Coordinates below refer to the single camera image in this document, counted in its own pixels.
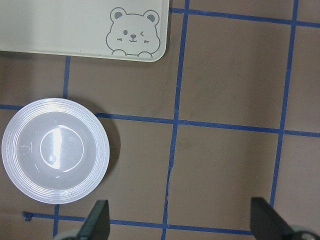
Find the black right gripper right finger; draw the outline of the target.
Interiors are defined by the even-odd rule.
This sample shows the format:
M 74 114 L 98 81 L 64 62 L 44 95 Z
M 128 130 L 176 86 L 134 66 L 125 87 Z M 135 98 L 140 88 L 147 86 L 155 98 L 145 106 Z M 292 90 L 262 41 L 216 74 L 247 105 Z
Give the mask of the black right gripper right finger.
M 250 200 L 250 231 L 256 240 L 299 240 L 294 231 L 263 197 Z

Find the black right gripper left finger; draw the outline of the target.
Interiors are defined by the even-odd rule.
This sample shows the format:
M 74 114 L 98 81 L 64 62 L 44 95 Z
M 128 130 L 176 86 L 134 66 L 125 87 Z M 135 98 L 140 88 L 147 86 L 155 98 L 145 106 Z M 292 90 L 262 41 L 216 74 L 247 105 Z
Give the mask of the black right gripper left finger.
M 107 240 L 110 234 L 108 200 L 97 200 L 76 235 L 77 240 Z

